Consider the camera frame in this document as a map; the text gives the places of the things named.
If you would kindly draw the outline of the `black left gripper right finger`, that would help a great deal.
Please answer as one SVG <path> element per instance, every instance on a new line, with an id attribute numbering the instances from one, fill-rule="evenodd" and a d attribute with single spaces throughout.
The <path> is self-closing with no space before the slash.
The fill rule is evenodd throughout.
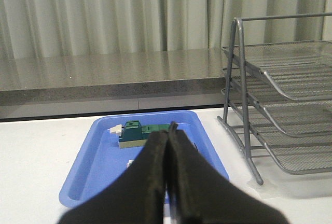
<path id="1" fill-rule="evenodd" d="M 277 209 L 246 194 L 214 169 L 172 122 L 168 194 L 176 223 L 288 223 Z"/>

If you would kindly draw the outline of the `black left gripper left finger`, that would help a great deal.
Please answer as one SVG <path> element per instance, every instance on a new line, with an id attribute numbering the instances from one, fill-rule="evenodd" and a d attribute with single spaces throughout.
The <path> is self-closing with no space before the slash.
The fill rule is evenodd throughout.
<path id="1" fill-rule="evenodd" d="M 152 132 L 132 164 L 107 188 L 66 212 L 59 223 L 163 223 L 168 134 Z"/>

